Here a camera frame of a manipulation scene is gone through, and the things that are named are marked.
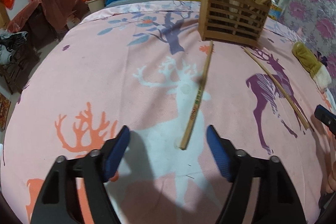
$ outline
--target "blue leaf print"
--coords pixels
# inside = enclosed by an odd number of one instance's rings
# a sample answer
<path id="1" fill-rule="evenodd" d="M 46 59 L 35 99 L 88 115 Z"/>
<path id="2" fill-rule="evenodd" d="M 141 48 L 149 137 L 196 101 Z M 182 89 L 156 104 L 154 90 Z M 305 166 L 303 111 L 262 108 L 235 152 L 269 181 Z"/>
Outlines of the blue leaf print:
<path id="1" fill-rule="evenodd" d="M 107 28 L 107 29 L 102 30 L 101 32 L 99 32 L 97 35 L 103 35 L 103 34 L 106 34 L 106 33 L 110 32 L 110 31 L 112 31 L 112 30 L 113 30 L 113 28 Z"/>
<path id="2" fill-rule="evenodd" d="M 137 34 L 134 34 L 133 36 L 134 36 L 134 37 L 140 37 L 140 36 L 142 36 L 142 35 L 144 35 L 144 33 L 143 33 L 143 32 L 141 32 L 141 33 L 137 33 Z"/>
<path id="3" fill-rule="evenodd" d="M 149 27 L 149 26 L 152 26 L 154 25 L 153 23 L 139 23 L 137 24 L 138 27 L 142 27 L 142 28 L 145 28 L 145 27 Z"/>
<path id="4" fill-rule="evenodd" d="M 157 30 L 157 27 L 154 27 L 154 28 L 148 29 L 148 30 L 146 30 L 146 31 L 152 32 L 152 31 L 155 31 L 155 30 Z"/>
<path id="5" fill-rule="evenodd" d="M 144 17 L 143 20 L 155 21 L 155 20 L 157 20 L 157 17 Z"/>
<path id="6" fill-rule="evenodd" d="M 108 21 L 108 23 L 110 23 L 110 24 L 116 24 L 116 23 L 120 23 L 120 22 L 121 22 L 121 20 L 119 20 L 119 19 Z"/>
<path id="7" fill-rule="evenodd" d="M 170 4 L 164 4 L 164 5 L 161 5 L 161 8 L 162 8 L 162 9 L 170 8 Z"/>
<path id="8" fill-rule="evenodd" d="M 138 17 L 142 17 L 142 16 L 144 16 L 145 14 L 142 14 L 141 12 L 134 12 L 134 13 L 132 13 L 133 15 L 135 15 L 134 17 L 132 17 L 132 18 L 138 18 Z"/>
<path id="9" fill-rule="evenodd" d="M 190 2 L 184 2 L 184 1 L 181 1 L 181 2 L 182 2 L 182 4 L 183 4 L 184 6 L 187 6 L 187 7 L 191 7 L 191 6 L 193 6 L 193 4 L 190 3 Z"/>
<path id="10" fill-rule="evenodd" d="M 145 42 L 147 42 L 148 39 L 149 39 L 149 34 L 146 34 L 143 37 L 139 37 L 136 40 L 133 40 L 127 46 L 132 46 L 132 45 L 136 45 L 136 44 L 145 43 Z"/>

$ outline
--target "floor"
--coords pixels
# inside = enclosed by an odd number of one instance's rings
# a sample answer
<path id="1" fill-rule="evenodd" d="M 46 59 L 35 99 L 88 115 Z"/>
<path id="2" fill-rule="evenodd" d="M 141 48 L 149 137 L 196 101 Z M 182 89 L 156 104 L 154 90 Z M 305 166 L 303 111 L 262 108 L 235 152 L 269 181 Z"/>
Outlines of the floor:
<path id="1" fill-rule="evenodd" d="M 48 44 L 46 44 L 43 48 L 41 48 L 38 51 L 38 54 L 40 56 L 40 60 L 39 62 L 36 64 L 31 64 L 30 66 L 28 65 L 28 67 L 22 71 L 18 77 L 18 82 L 20 83 L 21 86 L 24 86 L 26 84 L 26 82 L 30 79 L 30 77 L 34 74 L 34 72 L 36 71 L 36 69 L 38 68 L 38 66 L 42 63 L 42 61 L 47 57 L 47 55 L 56 47 L 56 45 L 59 42 L 57 40 L 54 40 L 52 42 L 49 42 Z M 8 112 L 8 117 L 7 117 L 7 122 L 6 122 L 6 128 L 8 126 L 8 123 L 11 119 L 11 116 L 13 114 L 15 105 L 17 100 L 20 97 L 20 93 L 19 92 L 15 92 L 11 97 L 10 97 L 10 108 L 9 108 L 9 112 Z M 5 133 L 6 130 L 0 132 L 0 144 L 3 144 L 4 142 L 4 138 L 5 138 Z"/>

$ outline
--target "table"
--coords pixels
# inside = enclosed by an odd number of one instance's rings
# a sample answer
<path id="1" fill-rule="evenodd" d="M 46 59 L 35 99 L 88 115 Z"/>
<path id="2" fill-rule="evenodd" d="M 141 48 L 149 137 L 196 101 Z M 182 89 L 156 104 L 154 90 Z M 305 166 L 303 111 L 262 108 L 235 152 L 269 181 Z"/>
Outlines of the table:
<path id="1" fill-rule="evenodd" d="M 33 0 L 10 21 L 7 31 L 19 32 L 39 5 L 46 20 L 57 33 L 64 30 L 67 18 L 74 10 L 75 16 L 80 19 L 88 12 L 88 6 L 83 0 Z"/>

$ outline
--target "bed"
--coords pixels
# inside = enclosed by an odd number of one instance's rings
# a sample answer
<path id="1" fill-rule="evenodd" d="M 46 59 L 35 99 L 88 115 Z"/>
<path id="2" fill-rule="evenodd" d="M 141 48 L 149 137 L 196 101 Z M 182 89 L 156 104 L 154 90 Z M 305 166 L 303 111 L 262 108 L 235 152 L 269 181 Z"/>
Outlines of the bed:
<path id="1" fill-rule="evenodd" d="M 313 129 L 303 128 L 241 45 L 214 41 L 189 146 L 177 148 L 209 48 L 197 31 L 199 8 L 176 0 L 109 7 L 71 29 L 38 67 L 15 107 L 1 159 L 3 195 L 24 224 L 56 157 L 99 149 L 124 124 L 130 145 L 106 184 L 122 223 L 215 223 L 231 185 L 206 143 L 209 124 L 253 157 L 279 156 L 307 223 L 317 220 L 335 151 L 314 110 L 335 105 L 291 54 L 296 33 L 278 22 L 267 20 L 259 49 L 251 51 Z M 78 193 L 85 223 L 93 223 L 80 180 Z"/>

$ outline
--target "clothes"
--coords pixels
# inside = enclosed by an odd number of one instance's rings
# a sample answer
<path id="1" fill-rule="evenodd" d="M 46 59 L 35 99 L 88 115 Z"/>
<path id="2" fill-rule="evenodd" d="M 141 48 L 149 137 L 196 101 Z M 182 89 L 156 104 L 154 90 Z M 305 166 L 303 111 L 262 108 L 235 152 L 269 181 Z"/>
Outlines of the clothes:
<path id="1" fill-rule="evenodd" d="M 12 54 L 6 49 L 5 45 L 0 47 L 0 65 L 7 65 L 12 60 Z"/>
<path id="2" fill-rule="evenodd" d="M 326 67 L 317 60 L 316 56 L 302 42 L 296 42 L 292 49 L 293 55 L 299 60 L 302 67 L 310 73 L 321 92 L 324 92 L 331 77 Z"/>
<path id="3" fill-rule="evenodd" d="M 10 33 L 0 29 L 0 44 L 5 45 L 9 51 L 17 50 L 20 45 L 27 42 L 27 36 L 28 32 Z"/>

